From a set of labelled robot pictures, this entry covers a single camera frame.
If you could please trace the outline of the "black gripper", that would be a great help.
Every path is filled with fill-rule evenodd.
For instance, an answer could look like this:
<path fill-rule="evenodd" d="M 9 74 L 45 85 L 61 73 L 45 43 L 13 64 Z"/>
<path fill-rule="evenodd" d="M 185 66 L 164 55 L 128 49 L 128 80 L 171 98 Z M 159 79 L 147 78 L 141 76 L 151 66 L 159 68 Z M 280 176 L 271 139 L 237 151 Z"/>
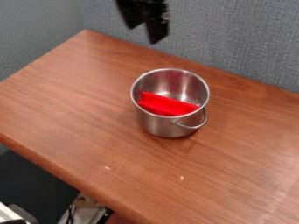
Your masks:
<path fill-rule="evenodd" d="M 165 0 L 116 0 L 116 6 L 129 29 L 145 23 L 151 44 L 156 44 L 168 35 L 169 16 L 165 13 Z"/>

